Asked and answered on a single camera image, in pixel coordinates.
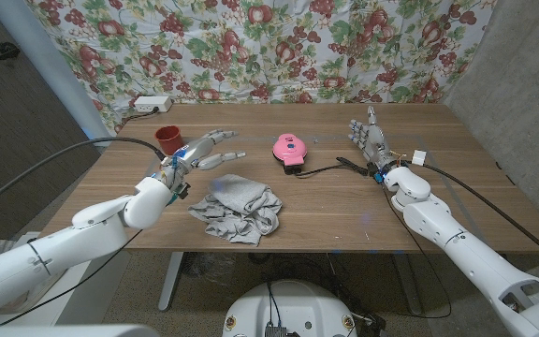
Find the red cup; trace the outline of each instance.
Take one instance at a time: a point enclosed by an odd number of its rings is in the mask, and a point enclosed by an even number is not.
[[[155,139],[159,141],[159,145],[166,155],[173,155],[176,150],[184,146],[180,136],[180,128],[176,125],[161,127],[155,131]]]

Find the fruit pattern fabric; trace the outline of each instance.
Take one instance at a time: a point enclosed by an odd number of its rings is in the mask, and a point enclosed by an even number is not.
[[[496,0],[25,0],[111,134],[178,103],[435,103]]]

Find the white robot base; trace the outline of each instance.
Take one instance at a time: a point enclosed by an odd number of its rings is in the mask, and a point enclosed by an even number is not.
[[[357,336],[356,331],[351,331],[355,323],[350,310],[320,286],[300,280],[272,282],[271,293],[280,321],[269,293],[268,285],[263,284],[236,300],[226,314],[222,336]]]

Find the table leg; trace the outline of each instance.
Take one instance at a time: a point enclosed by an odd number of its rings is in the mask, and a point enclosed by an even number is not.
[[[164,281],[164,287],[161,289],[159,304],[157,304],[157,307],[162,312],[169,310],[169,305],[172,303],[174,290],[178,285],[178,275],[180,273],[180,266],[182,264],[183,255],[184,252],[173,252],[171,257],[169,258],[166,281]]]
[[[406,254],[395,254],[394,265],[401,279],[402,290],[407,297],[409,311],[413,315],[422,315],[421,301],[419,300],[415,275],[413,274],[413,269],[411,269],[409,257]]]

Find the pink waffle maker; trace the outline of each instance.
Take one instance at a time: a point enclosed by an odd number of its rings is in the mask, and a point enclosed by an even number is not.
[[[282,162],[286,174],[300,173],[305,155],[305,143],[293,134],[280,135],[273,145],[273,156]]]

